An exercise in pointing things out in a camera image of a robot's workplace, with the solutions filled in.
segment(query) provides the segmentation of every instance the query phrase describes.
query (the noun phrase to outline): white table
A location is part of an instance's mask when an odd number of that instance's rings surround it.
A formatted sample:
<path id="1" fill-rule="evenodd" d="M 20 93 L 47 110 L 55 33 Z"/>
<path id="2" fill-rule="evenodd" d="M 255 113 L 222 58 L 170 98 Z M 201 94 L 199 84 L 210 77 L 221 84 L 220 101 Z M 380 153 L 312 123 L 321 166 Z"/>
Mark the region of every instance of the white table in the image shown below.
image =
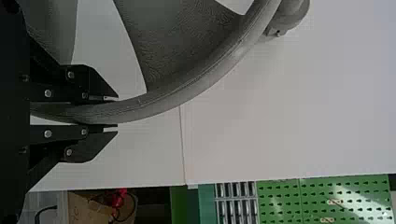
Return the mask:
<path id="1" fill-rule="evenodd" d="M 111 1 L 88 2 L 74 61 L 121 98 L 145 92 Z M 395 173 L 396 2 L 311 2 L 301 26 L 258 43 L 181 117 L 176 108 L 121 125 L 94 161 L 58 165 L 33 190 Z"/>
<path id="2" fill-rule="evenodd" d="M 396 173 L 396 1 L 311 2 L 182 106 L 187 184 Z"/>

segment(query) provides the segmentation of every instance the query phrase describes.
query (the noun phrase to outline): green perforated panel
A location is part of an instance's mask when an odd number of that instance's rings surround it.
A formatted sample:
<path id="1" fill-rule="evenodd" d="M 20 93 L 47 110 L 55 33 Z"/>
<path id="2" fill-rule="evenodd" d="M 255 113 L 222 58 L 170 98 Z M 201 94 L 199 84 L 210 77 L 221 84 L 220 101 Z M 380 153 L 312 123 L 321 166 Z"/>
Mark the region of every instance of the green perforated panel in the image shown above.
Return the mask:
<path id="1" fill-rule="evenodd" d="M 394 224 L 387 175 L 300 180 L 304 223 Z"/>
<path id="2" fill-rule="evenodd" d="M 394 224 L 387 175 L 262 181 L 262 224 Z"/>
<path id="3" fill-rule="evenodd" d="M 303 223 L 299 180 L 257 183 L 261 223 Z"/>

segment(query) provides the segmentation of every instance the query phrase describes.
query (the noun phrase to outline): bolt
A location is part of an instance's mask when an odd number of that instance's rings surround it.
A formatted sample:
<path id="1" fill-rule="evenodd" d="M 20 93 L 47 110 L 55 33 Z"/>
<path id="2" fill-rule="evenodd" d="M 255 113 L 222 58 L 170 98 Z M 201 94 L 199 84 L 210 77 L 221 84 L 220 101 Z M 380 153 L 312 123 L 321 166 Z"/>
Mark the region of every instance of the bolt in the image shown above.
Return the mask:
<path id="1" fill-rule="evenodd" d="M 66 156 L 71 156 L 73 154 L 73 149 L 69 148 L 66 150 Z"/>
<path id="2" fill-rule="evenodd" d="M 81 130 L 82 135 L 86 135 L 87 133 L 88 133 L 88 131 L 86 129 Z"/>
<path id="3" fill-rule="evenodd" d="M 44 91 L 44 95 L 45 95 L 47 98 L 50 98 L 50 97 L 52 97 L 52 91 L 50 91 L 50 90 L 45 90 L 45 91 Z"/>
<path id="4" fill-rule="evenodd" d="M 51 138 L 52 137 L 52 131 L 51 130 L 44 131 L 44 137 L 45 138 Z"/>
<path id="5" fill-rule="evenodd" d="M 82 99 L 87 99 L 88 98 L 88 93 L 87 92 L 83 92 L 81 94 Z"/>
<path id="6" fill-rule="evenodd" d="M 74 72 L 72 72 L 72 71 L 67 72 L 67 77 L 70 78 L 70 79 L 75 78 Z"/>

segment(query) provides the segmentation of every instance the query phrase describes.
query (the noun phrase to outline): black cable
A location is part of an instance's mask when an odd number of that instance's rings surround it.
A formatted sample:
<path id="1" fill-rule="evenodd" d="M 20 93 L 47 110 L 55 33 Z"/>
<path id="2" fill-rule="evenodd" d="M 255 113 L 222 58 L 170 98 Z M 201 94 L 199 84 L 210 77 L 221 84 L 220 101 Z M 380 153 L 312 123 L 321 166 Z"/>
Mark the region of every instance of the black cable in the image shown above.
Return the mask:
<path id="1" fill-rule="evenodd" d="M 134 196 L 134 195 L 132 195 L 132 194 L 130 194 L 130 193 L 126 193 L 129 197 L 131 197 L 132 198 L 132 200 L 134 201 L 134 209 L 132 209 L 132 211 L 131 211 L 131 213 L 128 215 L 128 217 L 126 217 L 126 218 L 124 218 L 124 219 L 119 219 L 119 217 L 120 217 L 120 209 L 116 209 L 117 210 L 117 212 L 118 212 L 118 215 L 117 215 L 117 217 L 114 217 L 113 215 L 113 218 L 114 218 L 114 220 L 116 220 L 116 221 L 118 221 L 118 222 L 124 222 L 124 221 L 126 221 L 126 220 L 128 220 L 128 218 L 130 218 L 133 214 L 134 214 L 134 212 L 136 212 L 136 209 L 137 209 L 137 198 Z"/>
<path id="2" fill-rule="evenodd" d="M 37 212 L 37 214 L 35 214 L 35 224 L 40 224 L 40 215 L 41 213 L 48 211 L 48 210 L 56 210 L 58 209 L 57 205 L 51 206 L 51 207 L 46 207 L 41 209 L 40 211 Z"/>

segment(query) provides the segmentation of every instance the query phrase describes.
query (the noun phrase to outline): cardboard box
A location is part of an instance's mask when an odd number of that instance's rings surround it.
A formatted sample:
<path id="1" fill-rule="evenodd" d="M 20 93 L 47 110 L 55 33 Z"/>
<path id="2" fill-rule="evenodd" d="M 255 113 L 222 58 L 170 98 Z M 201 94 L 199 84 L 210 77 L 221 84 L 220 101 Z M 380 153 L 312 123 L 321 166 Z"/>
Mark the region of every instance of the cardboard box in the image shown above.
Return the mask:
<path id="1" fill-rule="evenodd" d="M 84 190 L 68 192 L 68 209 L 70 224 L 108 224 L 111 219 L 113 208 L 92 200 L 96 195 L 103 194 L 100 190 Z M 134 198 L 127 196 L 124 199 L 124 206 L 120 209 L 119 219 L 126 218 L 134 209 Z M 133 224 L 134 215 L 128 218 L 123 224 Z"/>

